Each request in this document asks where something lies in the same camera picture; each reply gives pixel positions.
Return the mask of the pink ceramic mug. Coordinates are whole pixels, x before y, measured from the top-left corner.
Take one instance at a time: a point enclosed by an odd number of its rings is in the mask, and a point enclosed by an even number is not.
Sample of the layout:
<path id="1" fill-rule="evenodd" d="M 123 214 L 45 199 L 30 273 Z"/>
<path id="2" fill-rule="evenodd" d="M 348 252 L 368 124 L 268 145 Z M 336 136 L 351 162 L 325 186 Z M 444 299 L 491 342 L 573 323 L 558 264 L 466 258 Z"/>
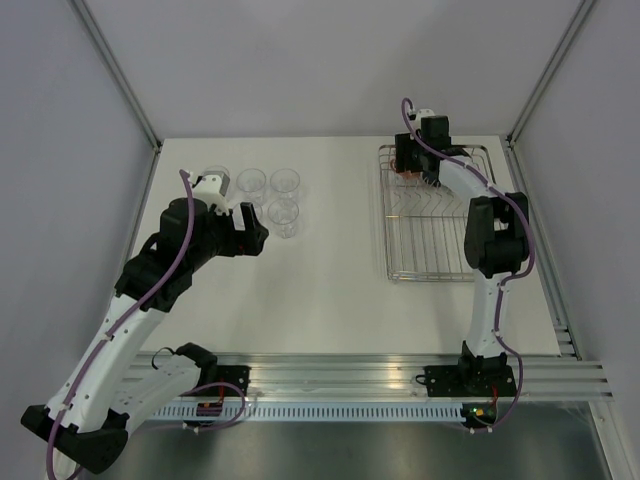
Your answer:
<path id="1" fill-rule="evenodd" d="M 413 166 L 414 164 L 410 160 L 406 160 L 402 157 L 395 157 L 390 161 L 391 170 L 404 180 L 423 181 L 423 171 L 413 170 Z"/>

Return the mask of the clear glass cup four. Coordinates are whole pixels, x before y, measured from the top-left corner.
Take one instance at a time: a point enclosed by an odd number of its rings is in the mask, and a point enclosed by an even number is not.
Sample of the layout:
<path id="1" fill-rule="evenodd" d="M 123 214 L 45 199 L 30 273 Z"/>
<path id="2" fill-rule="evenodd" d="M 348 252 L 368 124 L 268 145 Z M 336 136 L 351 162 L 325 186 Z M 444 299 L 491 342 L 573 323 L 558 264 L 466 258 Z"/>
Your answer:
<path id="1" fill-rule="evenodd" d="M 269 205 L 267 214 L 280 238 L 290 239 L 296 235 L 299 212 L 298 204 L 292 199 L 277 199 Z"/>

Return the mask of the clear glass cup two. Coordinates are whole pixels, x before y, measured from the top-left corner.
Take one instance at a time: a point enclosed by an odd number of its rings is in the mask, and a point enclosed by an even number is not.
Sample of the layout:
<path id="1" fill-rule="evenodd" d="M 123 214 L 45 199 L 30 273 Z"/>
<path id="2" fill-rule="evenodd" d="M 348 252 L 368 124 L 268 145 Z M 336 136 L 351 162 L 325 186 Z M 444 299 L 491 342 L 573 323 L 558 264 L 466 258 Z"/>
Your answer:
<path id="1" fill-rule="evenodd" d="M 247 201 L 263 205 L 266 201 L 266 175 L 257 168 L 243 170 L 236 179 L 236 186 Z"/>

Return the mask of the clear glass cup three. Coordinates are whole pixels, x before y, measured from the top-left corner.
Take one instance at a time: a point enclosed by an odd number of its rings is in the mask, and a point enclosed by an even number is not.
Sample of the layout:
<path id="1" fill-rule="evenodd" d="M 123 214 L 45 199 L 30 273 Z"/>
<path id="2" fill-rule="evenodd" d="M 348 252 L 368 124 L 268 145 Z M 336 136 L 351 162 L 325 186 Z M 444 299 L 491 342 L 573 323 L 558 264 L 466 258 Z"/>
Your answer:
<path id="1" fill-rule="evenodd" d="M 270 187 L 281 200 L 298 202 L 301 178 L 298 172 L 291 168 L 276 170 L 270 177 Z"/>

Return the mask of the clear glass cup one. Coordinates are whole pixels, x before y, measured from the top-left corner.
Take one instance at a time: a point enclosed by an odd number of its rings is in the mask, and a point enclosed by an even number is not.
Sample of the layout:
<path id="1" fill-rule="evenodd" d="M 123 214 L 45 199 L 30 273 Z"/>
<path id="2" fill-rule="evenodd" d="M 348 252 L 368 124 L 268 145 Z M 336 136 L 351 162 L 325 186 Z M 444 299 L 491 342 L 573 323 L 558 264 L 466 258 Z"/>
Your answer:
<path id="1" fill-rule="evenodd" d="M 227 199 L 230 183 L 229 171 L 221 165 L 207 167 L 201 174 L 200 186 L 208 196 L 218 195 Z"/>

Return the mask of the clear glass cup five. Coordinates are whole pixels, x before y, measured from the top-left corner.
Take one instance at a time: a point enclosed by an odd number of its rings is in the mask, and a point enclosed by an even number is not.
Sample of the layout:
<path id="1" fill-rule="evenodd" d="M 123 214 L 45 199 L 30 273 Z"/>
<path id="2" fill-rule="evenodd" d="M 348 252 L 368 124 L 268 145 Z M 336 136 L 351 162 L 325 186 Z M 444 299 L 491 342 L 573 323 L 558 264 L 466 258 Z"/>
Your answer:
<path id="1" fill-rule="evenodd" d="M 263 223 L 263 208 L 258 203 L 252 202 L 251 206 L 253 207 L 256 219 L 259 223 Z"/>

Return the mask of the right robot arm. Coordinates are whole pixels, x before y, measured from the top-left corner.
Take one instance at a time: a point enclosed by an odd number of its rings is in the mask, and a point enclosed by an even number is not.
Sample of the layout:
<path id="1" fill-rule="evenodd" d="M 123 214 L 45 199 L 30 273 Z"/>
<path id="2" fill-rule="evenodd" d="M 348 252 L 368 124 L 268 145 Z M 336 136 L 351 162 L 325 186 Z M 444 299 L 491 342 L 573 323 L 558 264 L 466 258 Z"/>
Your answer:
<path id="1" fill-rule="evenodd" d="M 463 354 L 474 360 L 458 367 L 456 381 L 463 392 L 478 395 L 493 381 L 491 369 L 479 359 L 511 352 L 501 331 L 510 283 L 528 275 L 535 263 L 528 198 L 501 191 L 456 149 L 446 116 L 411 109 L 405 124 L 408 131 L 395 137 L 395 171 L 420 175 L 428 185 L 450 192 L 467 210 L 463 251 L 473 273 L 474 297 Z"/>

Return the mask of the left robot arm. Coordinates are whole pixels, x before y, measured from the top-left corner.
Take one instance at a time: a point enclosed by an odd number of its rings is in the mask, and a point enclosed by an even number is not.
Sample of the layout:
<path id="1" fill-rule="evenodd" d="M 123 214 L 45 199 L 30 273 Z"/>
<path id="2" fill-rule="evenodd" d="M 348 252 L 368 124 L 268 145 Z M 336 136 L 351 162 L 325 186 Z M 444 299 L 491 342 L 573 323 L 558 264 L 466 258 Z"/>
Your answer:
<path id="1" fill-rule="evenodd" d="M 251 203 L 241 203 L 240 210 L 242 229 L 230 211 L 217 214 L 198 199 L 175 199 L 162 212 L 158 231 L 125 264 L 109 313 L 70 378 L 47 403 L 22 415 L 22 425 L 47 443 L 46 478 L 104 472 L 141 424 L 178 396 L 245 397 L 248 376 L 221 373 L 217 356 L 194 343 L 173 349 L 137 385 L 121 385 L 197 270 L 216 256 L 262 252 L 267 229 Z"/>

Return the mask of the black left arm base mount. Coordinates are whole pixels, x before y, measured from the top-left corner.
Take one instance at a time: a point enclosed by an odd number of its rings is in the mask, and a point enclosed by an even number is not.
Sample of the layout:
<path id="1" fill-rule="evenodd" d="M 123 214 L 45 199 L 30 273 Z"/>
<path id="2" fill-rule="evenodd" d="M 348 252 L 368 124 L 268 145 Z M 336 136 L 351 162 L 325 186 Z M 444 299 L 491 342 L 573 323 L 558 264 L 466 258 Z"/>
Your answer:
<path id="1" fill-rule="evenodd" d="M 200 375 L 197 386 L 204 386 L 211 383 L 229 383 L 247 394 L 250 383 L 250 367 L 247 365 L 218 365 L 207 368 Z M 229 387 L 216 386 L 201 390 L 197 393 L 199 397 L 219 397 L 224 396 L 239 397 L 239 394 Z"/>

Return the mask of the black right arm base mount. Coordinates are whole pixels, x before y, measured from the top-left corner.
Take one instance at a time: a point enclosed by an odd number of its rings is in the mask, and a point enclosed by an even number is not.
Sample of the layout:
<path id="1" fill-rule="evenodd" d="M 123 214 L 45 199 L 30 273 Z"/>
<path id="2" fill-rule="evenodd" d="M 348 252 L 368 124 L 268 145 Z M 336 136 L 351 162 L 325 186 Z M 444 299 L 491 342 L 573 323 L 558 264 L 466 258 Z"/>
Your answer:
<path id="1" fill-rule="evenodd" d="M 514 397 L 517 391 L 512 369 L 466 370 L 456 365 L 424 367 L 427 394 L 431 398 Z"/>

